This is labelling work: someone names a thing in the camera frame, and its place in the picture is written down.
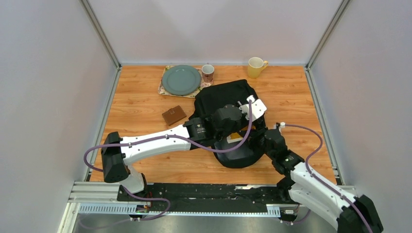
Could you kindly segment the black fabric student bag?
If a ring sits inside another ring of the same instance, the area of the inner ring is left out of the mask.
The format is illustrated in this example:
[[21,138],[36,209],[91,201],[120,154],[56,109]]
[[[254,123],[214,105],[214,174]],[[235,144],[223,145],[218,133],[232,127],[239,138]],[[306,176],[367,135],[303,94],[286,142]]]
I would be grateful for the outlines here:
[[[255,89],[245,79],[205,87],[195,97],[194,113],[189,116],[189,120],[213,114],[228,104],[235,106],[247,104],[250,95],[255,99],[259,98]],[[263,150],[257,143],[250,146],[245,142],[234,151],[213,154],[224,167],[244,168],[257,162],[263,156]]]

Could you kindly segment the brown leather wallet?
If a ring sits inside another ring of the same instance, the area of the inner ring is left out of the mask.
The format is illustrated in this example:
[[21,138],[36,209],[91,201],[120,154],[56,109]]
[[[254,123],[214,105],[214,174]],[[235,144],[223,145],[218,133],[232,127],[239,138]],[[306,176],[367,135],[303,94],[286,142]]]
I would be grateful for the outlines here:
[[180,105],[177,105],[162,114],[165,123],[170,126],[186,117],[186,113]]

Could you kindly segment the orange paperback book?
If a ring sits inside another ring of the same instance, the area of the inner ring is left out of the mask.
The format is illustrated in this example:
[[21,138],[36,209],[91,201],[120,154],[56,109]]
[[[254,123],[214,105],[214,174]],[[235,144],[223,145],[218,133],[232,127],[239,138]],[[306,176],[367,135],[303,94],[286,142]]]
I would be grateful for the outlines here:
[[240,142],[241,140],[243,140],[243,137],[245,136],[247,130],[244,131],[239,131],[239,132],[235,132],[230,134],[227,138],[226,141],[227,143],[235,143],[235,142]]

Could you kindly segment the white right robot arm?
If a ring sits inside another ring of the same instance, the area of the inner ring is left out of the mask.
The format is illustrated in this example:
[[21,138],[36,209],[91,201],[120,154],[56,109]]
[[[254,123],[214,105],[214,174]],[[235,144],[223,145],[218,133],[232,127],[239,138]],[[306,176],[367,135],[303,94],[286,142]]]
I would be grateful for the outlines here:
[[323,218],[339,233],[381,233],[384,228],[373,201],[338,187],[288,149],[279,129],[259,131],[264,153],[284,175],[277,183],[282,203],[297,202]]

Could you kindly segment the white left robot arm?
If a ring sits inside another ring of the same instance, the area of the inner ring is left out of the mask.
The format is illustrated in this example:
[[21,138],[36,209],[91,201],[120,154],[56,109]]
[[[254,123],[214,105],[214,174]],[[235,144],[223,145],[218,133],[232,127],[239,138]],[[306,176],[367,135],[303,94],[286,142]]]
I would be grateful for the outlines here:
[[[101,145],[103,180],[120,183],[136,201],[148,197],[148,187],[143,175],[132,164],[145,158],[174,151],[204,149],[215,153],[226,153],[242,146],[257,119],[260,110],[249,103],[237,107],[226,105],[208,117],[197,117],[172,129],[137,137],[120,137],[118,132],[109,133]],[[235,146],[219,150],[213,145],[232,133],[247,127],[246,135]]]

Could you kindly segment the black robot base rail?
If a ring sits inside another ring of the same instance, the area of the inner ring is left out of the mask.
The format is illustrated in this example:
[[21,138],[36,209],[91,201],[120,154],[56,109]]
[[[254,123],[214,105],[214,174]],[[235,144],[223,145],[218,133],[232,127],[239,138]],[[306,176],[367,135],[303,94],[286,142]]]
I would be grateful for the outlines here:
[[263,213],[270,204],[297,212],[300,207],[273,185],[153,183],[137,196],[151,198],[151,212],[165,210],[165,200],[171,203],[170,212]]

